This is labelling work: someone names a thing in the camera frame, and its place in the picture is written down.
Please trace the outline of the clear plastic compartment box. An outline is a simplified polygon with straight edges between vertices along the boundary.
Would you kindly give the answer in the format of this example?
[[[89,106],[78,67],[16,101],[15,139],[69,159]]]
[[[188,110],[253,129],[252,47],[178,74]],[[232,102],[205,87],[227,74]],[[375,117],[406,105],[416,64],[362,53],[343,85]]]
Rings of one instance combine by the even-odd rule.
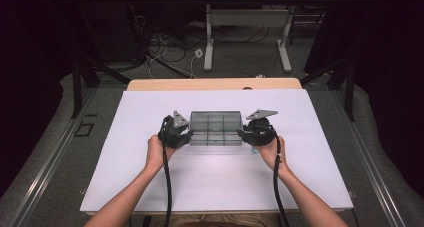
[[[239,111],[193,111],[190,116],[194,146],[241,146],[242,129]]]

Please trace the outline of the person's left hand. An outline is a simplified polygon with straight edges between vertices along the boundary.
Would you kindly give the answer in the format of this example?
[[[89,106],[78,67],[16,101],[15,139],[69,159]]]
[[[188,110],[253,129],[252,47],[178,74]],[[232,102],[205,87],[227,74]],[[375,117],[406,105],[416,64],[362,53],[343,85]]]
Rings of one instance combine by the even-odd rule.
[[[170,160],[175,152],[176,150],[173,148],[163,147],[158,136],[152,135],[148,139],[145,169],[150,172],[158,173],[159,170],[164,167],[163,154],[166,154],[167,160]]]

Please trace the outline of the person's right hand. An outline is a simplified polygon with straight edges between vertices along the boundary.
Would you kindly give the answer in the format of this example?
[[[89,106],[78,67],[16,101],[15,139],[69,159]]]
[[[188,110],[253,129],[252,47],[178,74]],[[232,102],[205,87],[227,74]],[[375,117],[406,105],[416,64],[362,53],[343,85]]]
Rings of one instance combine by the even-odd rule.
[[[274,169],[277,164],[276,158],[279,157],[278,177],[284,180],[289,174],[290,169],[286,162],[285,156],[285,141],[281,136],[277,136],[269,144],[263,146],[256,146],[257,151],[261,155],[266,165]]]

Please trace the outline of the person's khaki shorts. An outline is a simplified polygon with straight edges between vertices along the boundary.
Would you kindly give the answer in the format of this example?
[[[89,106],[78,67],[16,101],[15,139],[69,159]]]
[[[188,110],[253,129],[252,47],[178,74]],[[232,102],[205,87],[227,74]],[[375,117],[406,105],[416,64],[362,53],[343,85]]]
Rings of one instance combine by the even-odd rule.
[[[168,227],[280,227],[276,214],[172,215]]]

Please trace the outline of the white desk with grey legs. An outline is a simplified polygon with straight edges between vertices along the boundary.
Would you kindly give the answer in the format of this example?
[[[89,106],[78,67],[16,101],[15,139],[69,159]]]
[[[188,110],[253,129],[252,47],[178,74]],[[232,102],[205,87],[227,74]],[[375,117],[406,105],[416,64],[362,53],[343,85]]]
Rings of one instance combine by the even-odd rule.
[[[204,58],[204,70],[212,70],[213,26],[268,26],[281,27],[282,33],[276,44],[279,51],[283,70],[286,73],[292,71],[286,50],[289,32],[295,16],[295,4],[286,4],[284,9],[240,9],[229,7],[228,9],[215,8],[206,5],[206,50]]]

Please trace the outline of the white table mat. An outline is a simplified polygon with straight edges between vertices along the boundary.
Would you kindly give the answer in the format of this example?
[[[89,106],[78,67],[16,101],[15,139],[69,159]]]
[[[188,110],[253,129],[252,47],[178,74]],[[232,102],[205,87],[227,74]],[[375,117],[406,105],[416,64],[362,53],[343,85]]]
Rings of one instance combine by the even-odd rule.
[[[295,175],[331,208],[353,204],[308,93],[303,89],[124,92],[99,161],[81,204],[93,213],[129,184],[145,164],[147,141],[165,116],[178,111],[239,111],[243,117],[277,111],[270,122],[284,137],[287,162]],[[272,212],[296,209],[283,184],[248,144],[186,145],[159,172],[135,210],[138,213]]]

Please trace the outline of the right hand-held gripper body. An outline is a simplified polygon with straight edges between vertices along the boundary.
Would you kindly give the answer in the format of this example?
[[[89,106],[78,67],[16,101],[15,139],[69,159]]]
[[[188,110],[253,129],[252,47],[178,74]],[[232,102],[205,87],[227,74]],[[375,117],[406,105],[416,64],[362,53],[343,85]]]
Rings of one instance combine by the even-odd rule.
[[[276,114],[277,111],[258,109],[246,117],[249,123],[243,126],[243,130],[250,132],[250,134],[243,137],[250,137],[252,139],[253,143],[250,145],[267,145],[275,138],[276,131],[270,124],[268,117]]]

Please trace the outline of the dark curtain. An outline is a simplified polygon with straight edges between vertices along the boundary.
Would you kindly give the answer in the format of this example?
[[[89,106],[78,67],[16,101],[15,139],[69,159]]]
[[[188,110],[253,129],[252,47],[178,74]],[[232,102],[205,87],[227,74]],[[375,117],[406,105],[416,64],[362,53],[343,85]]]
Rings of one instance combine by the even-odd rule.
[[[0,0],[0,198],[56,113],[70,62],[48,0]]]
[[[424,198],[424,0],[341,0],[328,9],[304,71],[355,49],[382,148]]]

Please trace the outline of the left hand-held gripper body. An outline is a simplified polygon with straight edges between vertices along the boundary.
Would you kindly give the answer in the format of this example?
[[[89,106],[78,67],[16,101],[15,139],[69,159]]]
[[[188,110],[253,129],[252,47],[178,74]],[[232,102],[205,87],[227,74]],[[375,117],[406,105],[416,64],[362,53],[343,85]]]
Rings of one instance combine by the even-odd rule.
[[[160,141],[173,149],[181,148],[182,135],[189,127],[189,122],[178,112],[168,115],[163,119],[160,131],[158,133]]]

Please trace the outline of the aluminium floor rail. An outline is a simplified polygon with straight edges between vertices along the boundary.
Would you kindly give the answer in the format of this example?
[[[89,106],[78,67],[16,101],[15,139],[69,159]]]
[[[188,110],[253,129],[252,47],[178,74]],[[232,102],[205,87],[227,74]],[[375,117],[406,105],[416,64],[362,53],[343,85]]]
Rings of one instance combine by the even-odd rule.
[[[84,90],[81,110],[75,117],[70,90],[64,92],[59,107],[17,177],[0,199],[0,227],[25,227],[27,219],[47,188],[62,160],[83,111],[91,103],[97,88]]]
[[[400,215],[396,204],[393,201],[385,181],[383,180],[377,166],[372,159],[370,152],[362,138],[357,125],[351,120],[345,111],[344,97],[339,91],[332,92],[333,99],[337,108],[343,115],[343,118],[350,129],[351,134],[355,140],[355,151],[362,163],[362,166],[367,174],[368,180],[373,188],[373,191],[378,199],[378,202],[386,216],[390,227],[406,227],[405,222]]]

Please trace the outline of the black metal stand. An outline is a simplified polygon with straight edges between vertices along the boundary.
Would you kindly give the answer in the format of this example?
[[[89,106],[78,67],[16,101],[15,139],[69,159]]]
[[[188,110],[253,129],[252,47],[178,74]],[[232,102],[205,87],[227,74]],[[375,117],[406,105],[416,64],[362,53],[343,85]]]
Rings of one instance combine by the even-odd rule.
[[[322,76],[324,73],[332,70],[333,74],[327,82],[330,90],[339,89],[342,84],[345,84],[345,101],[344,110],[351,121],[354,121],[353,114],[353,95],[355,84],[355,69],[357,57],[354,54],[344,54],[341,58],[332,61],[330,64],[319,68],[312,74],[308,74],[300,80],[301,85],[308,84],[312,80]]]
[[[71,50],[72,60],[74,103],[72,117],[76,118],[77,115],[82,111],[83,107],[81,80],[84,80],[90,88],[97,88],[101,83],[98,75],[96,74],[95,68],[98,68],[100,71],[103,71],[107,75],[113,77],[114,79],[124,84],[128,84],[130,82],[130,79],[107,67],[104,63],[96,60],[94,57],[88,55],[80,44],[78,35],[75,32],[73,24],[68,25],[67,37],[69,42],[69,48]]]

